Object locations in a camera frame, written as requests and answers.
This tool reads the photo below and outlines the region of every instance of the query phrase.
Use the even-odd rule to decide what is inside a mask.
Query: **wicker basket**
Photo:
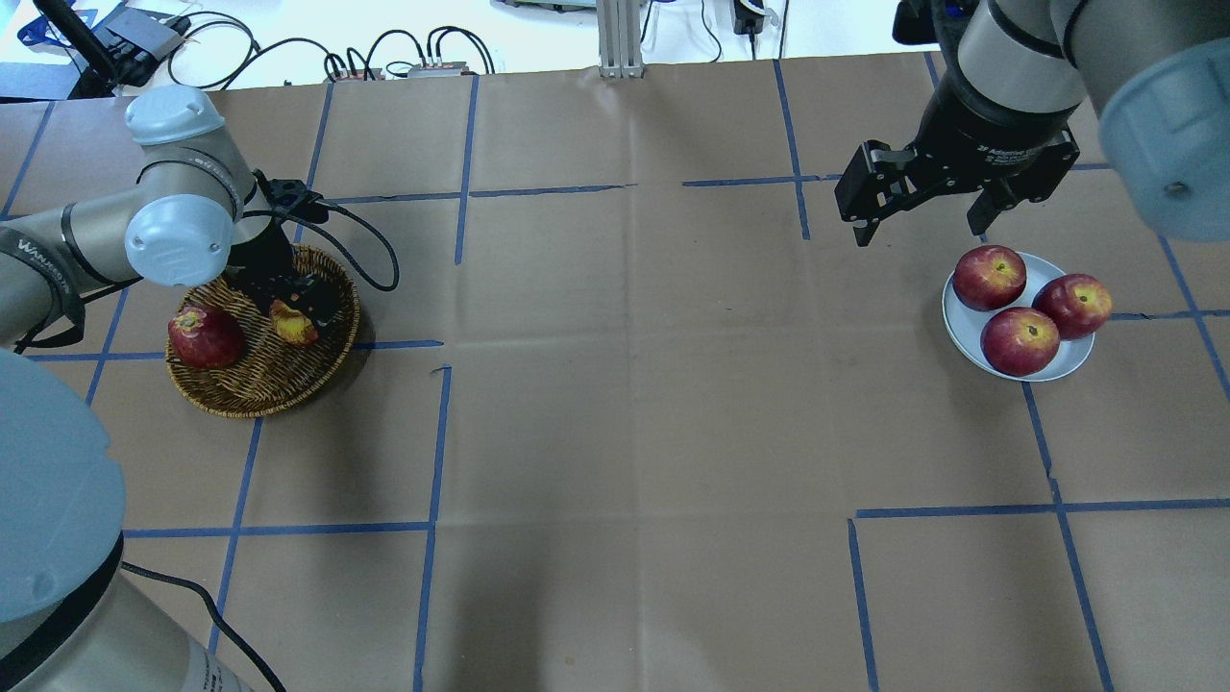
[[[285,412],[316,393],[342,366],[359,332],[359,293],[333,257],[310,245],[295,245],[295,268],[315,273],[341,297],[335,322],[306,348],[283,340],[256,304],[221,277],[193,288],[186,305],[213,305],[235,315],[247,350],[234,365],[197,370],[182,365],[166,343],[166,363],[176,390],[198,408],[229,419],[255,419]]]

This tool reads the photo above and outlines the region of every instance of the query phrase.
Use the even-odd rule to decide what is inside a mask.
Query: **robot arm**
[[[71,343],[80,338],[81,295],[138,275],[198,285],[230,267],[287,300],[311,299],[294,275],[282,218],[271,211],[276,192],[250,171],[204,92],[153,90],[133,101],[125,120],[145,151],[134,187],[0,224],[0,343],[62,315],[74,329],[36,344]]]
[[[859,245],[938,194],[980,192],[975,234],[1047,199],[1080,154],[1066,122],[1086,90],[1140,216],[1164,235],[1230,238],[1230,4],[903,0],[894,36],[938,41],[948,70],[914,141],[865,141],[838,183]]]

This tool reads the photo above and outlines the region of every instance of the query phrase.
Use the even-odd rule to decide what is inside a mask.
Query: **white plate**
[[[1033,296],[1042,290],[1042,286],[1047,281],[1064,275],[1063,269],[1041,257],[1034,257],[1027,252],[1018,252],[1018,254],[1025,259],[1025,291],[1021,293],[1021,296],[1015,302],[1001,307],[1002,310],[1017,306],[1028,307],[1033,304]],[[986,363],[986,356],[983,356],[982,345],[983,327],[999,311],[988,310],[983,312],[967,307],[957,297],[957,291],[952,289],[952,274],[948,274],[948,281],[943,284],[943,324],[948,328],[948,336],[957,344],[957,349],[984,371],[996,377],[1015,380],[1017,382],[1049,382],[1070,375],[1079,369],[1093,350],[1093,333],[1074,340],[1060,340],[1059,353],[1055,354],[1055,359],[1047,368],[1026,377],[1004,375]]]

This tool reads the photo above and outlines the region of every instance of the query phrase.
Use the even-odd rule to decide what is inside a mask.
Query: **wire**
[[[196,581],[188,581],[187,579],[180,579],[178,576],[171,576],[169,574],[140,568],[132,563],[119,563],[119,567],[122,567],[125,572],[135,574],[137,576],[144,576],[145,579],[153,579],[154,581],[180,586],[192,591],[197,596],[200,596],[200,600],[205,602],[205,610],[209,611],[209,619],[214,621],[214,624],[218,626],[218,631],[225,634],[228,639],[234,642],[235,645],[252,660],[252,664],[261,671],[261,675],[264,676],[264,680],[268,681],[269,687],[273,687],[274,692],[287,692],[285,685],[278,680],[278,676],[273,672],[273,669],[269,667],[269,664],[264,663],[264,659],[256,653],[256,649],[245,642],[231,626],[226,624],[226,621],[223,619],[223,615],[218,612],[218,605],[214,604],[213,596],[209,595],[209,591],[207,591],[204,586],[197,584]]]
[[[346,74],[346,60],[337,53],[325,55],[325,76],[328,81],[337,81],[343,74]]]
[[[406,71],[400,73],[392,69],[394,65],[406,65]],[[410,76],[410,73],[413,69],[415,69],[415,63],[407,63],[406,60],[394,60],[385,65],[385,74],[391,74],[392,76],[399,76],[399,77],[407,77]]]
[[[328,49],[328,48],[325,48],[325,47],[323,47],[323,45],[321,45],[321,44],[320,44],[319,42],[316,42],[316,41],[312,41],[311,38],[303,38],[303,37],[300,37],[300,36],[294,36],[294,37],[292,37],[292,38],[283,38],[282,41],[279,41],[279,42],[277,42],[277,43],[274,43],[274,44],[269,45],[268,48],[266,48],[266,49],[261,50],[261,52],[260,52],[260,53],[257,53],[256,55],[252,55],[252,57],[251,57],[251,58],[248,58],[247,60],[244,60],[244,64],[242,64],[242,65],[240,65],[237,70],[235,70],[234,73],[231,73],[230,77],[229,77],[229,79],[228,79],[228,80],[226,80],[226,81],[225,81],[225,82],[223,84],[223,86],[221,86],[221,90],[223,90],[223,91],[226,91],[226,88],[228,88],[228,87],[229,87],[229,86],[230,86],[231,84],[235,84],[235,80],[236,80],[236,79],[239,79],[239,75],[240,75],[240,74],[242,74],[242,73],[244,73],[244,70],[246,70],[246,69],[247,69],[248,66],[251,66],[251,65],[252,65],[252,63],[255,63],[255,61],[260,60],[260,59],[261,59],[261,58],[263,58],[264,55],[268,55],[269,53],[272,53],[272,52],[273,52],[273,49],[274,49],[274,48],[280,48],[280,47],[283,47],[283,45],[287,45],[287,44],[290,44],[290,43],[308,43],[308,44],[311,44],[311,45],[315,45],[316,48],[320,48],[321,50],[323,50],[323,52],[325,52],[325,55],[330,55],[330,54],[332,54],[332,53],[330,52],[330,49]]]
[[[133,284],[140,281],[141,278],[143,277],[138,275],[137,278],[129,278],[127,280],[121,280],[119,283],[112,283],[111,285],[107,285],[105,288],[100,288],[98,290],[95,290],[93,293],[91,293],[91,294],[86,295],[85,297],[82,297],[81,302],[90,304],[90,302],[93,302],[95,300],[97,300],[98,297],[106,297],[107,295],[111,295],[112,293],[119,293],[121,290],[128,288],[129,285],[133,285]],[[31,327],[31,329],[26,332],[26,336],[22,336],[21,338],[18,338],[17,343],[14,344],[12,353],[16,354],[16,355],[18,355],[18,356],[22,355],[22,354],[25,354],[26,349],[31,348],[31,345],[33,344],[34,337],[38,336],[38,333],[41,331],[43,331],[43,324],[34,324],[33,327]]]
[[[343,206],[339,206],[337,204],[327,203],[327,202],[320,202],[320,204],[322,206],[327,208],[331,211],[337,211],[337,213],[342,214],[343,216],[353,219],[359,225],[362,225],[364,229],[367,229],[369,232],[371,232],[371,235],[376,236],[376,240],[379,240],[380,243],[384,245],[385,250],[387,250],[387,252],[389,252],[389,259],[392,263],[392,281],[390,281],[387,285],[378,283],[376,279],[371,278],[371,274],[369,274],[368,272],[365,272],[363,269],[363,267],[359,265],[359,262],[358,262],[358,259],[354,258],[354,254],[351,254],[351,252],[346,248],[344,245],[342,245],[342,242],[338,238],[333,237],[333,235],[330,234],[327,230],[320,227],[319,225],[314,224],[311,221],[308,221],[308,220],[300,219],[298,216],[290,215],[287,211],[283,211],[280,209],[271,209],[271,210],[253,209],[253,210],[250,210],[250,211],[244,211],[244,218],[248,218],[248,216],[271,216],[271,218],[274,218],[274,219],[288,220],[288,221],[292,221],[292,222],[300,224],[300,225],[303,225],[305,227],[310,227],[316,234],[319,234],[321,237],[323,237],[325,240],[327,240],[333,247],[337,247],[337,251],[341,252],[343,257],[346,257],[346,261],[351,262],[351,265],[354,267],[354,270],[357,270],[359,273],[359,275],[363,277],[363,280],[367,280],[371,285],[371,288],[375,288],[376,290],[383,290],[385,293],[390,293],[390,291],[395,290],[397,288],[397,284],[401,283],[401,264],[397,262],[397,252],[392,248],[392,245],[389,243],[389,238],[385,237],[379,230],[376,230],[376,227],[374,225],[371,225],[370,222],[368,222],[365,219],[359,218],[357,214],[351,213],[348,209],[346,209]]]
[[[713,43],[717,43],[717,55],[710,60],[710,63],[716,63],[722,59],[722,42],[718,41],[713,29],[708,26],[708,17],[705,16],[705,0],[700,0],[700,23],[705,25],[705,31],[708,33],[708,37],[713,39]]]
[[[786,57],[786,20],[790,17],[790,0],[786,0],[786,6],[781,11],[781,36],[777,39],[777,59]]]
[[[363,79],[364,80],[368,80],[368,79],[373,79],[374,80],[376,77],[376,75],[371,74],[371,68],[368,66],[368,61],[367,61],[367,59],[363,58],[363,53],[359,53],[354,48],[347,48],[346,49],[346,61],[349,63],[349,65],[351,65],[351,76],[358,76],[358,74],[359,74],[359,71],[354,66],[354,57],[357,57],[359,59],[359,61],[363,63]]]
[[[645,9],[645,23],[641,25],[641,43],[645,44],[645,32],[649,29],[649,15],[653,14],[653,0],[649,0],[649,6]]]
[[[376,54],[376,48],[380,47],[380,42],[384,41],[385,38],[390,37],[390,36],[406,36],[411,41],[413,41],[415,42],[415,50],[418,52],[418,64],[421,64],[421,65],[426,65],[427,64],[427,55],[423,53],[423,45],[418,42],[417,38],[415,38],[413,33],[410,33],[408,31],[405,31],[405,29],[401,29],[401,28],[391,28],[391,29],[389,29],[389,31],[386,31],[386,32],[384,32],[384,33],[381,33],[380,36],[376,37],[376,39],[371,43],[371,48],[368,48],[368,57],[367,57],[367,60],[365,60],[368,64],[371,64],[371,57]],[[386,71],[387,71],[387,69],[389,69],[389,66],[385,65],[385,70]]]
[[[219,79],[216,81],[212,81],[209,84],[192,84],[192,85],[188,85],[188,86],[196,86],[197,88],[213,88],[213,87],[215,87],[215,86],[218,86],[220,84],[224,84],[226,80],[229,80],[232,76],[235,76],[236,74],[239,74],[242,70],[242,64],[244,63],[246,63],[247,60],[250,60],[253,55],[258,55],[261,53],[261,44],[256,41],[256,37],[252,34],[252,29],[248,28],[247,25],[245,25],[244,22],[236,20],[235,17],[232,17],[230,15],[226,15],[226,14],[223,14],[223,12],[200,11],[200,12],[192,12],[192,14],[184,15],[184,17],[191,18],[191,17],[202,16],[202,15],[215,15],[215,16],[220,16],[223,18],[208,21],[208,22],[205,22],[205,23],[203,23],[200,26],[193,27],[192,31],[189,31],[188,33],[186,33],[183,36],[184,42],[180,43],[178,45],[176,45],[175,50],[171,50],[171,54],[167,55],[167,58],[166,58],[166,74],[167,74],[167,76],[171,77],[171,81],[173,81],[176,84],[183,84],[182,81],[180,81],[180,79],[177,76],[175,76],[175,57],[180,54],[180,50],[182,50],[184,45],[187,45],[187,41],[189,38],[197,36],[198,33],[200,33],[200,32],[203,32],[203,31],[205,31],[208,28],[213,28],[215,26],[229,26],[229,27],[232,27],[232,28],[237,28],[239,31],[244,32],[244,34],[247,36],[247,52],[244,54],[244,60],[241,60],[240,66],[237,66],[230,74],[223,76],[221,79]]]
[[[438,37],[435,37],[437,32],[440,32],[440,34]],[[451,26],[451,25],[449,25],[449,26],[438,26],[438,27],[433,28],[430,32],[428,32],[428,34],[427,34],[427,57],[428,58],[434,57],[437,59],[442,58],[443,53],[440,52],[440,42],[444,41],[445,36],[448,36],[450,33],[454,33],[454,32],[460,33],[461,36],[465,36],[466,38],[469,38],[470,43],[472,43],[474,47],[478,49],[478,55],[482,58],[482,69],[486,70],[487,74],[496,74],[496,60],[494,60],[494,58],[491,57],[491,50],[487,48],[487,44],[483,43],[483,41],[481,38],[478,38],[478,34],[474,33],[470,29],[461,28],[459,26]],[[432,38],[433,37],[435,37],[435,44],[434,44],[434,47],[432,45]]]

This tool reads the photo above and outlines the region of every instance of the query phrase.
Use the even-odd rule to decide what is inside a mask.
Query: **red apple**
[[[1025,291],[1025,259],[1011,247],[979,245],[957,261],[952,289],[967,307],[998,310]]]
[[[1033,306],[1054,320],[1060,338],[1081,338],[1111,318],[1111,291],[1087,273],[1069,273],[1043,285]]]
[[[1059,327],[1041,310],[1009,307],[983,327],[983,355],[1004,375],[1033,375],[1047,368],[1058,353]]]
[[[166,326],[171,349],[193,369],[224,369],[244,354],[244,327],[230,312],[210,305],[188,305]]]

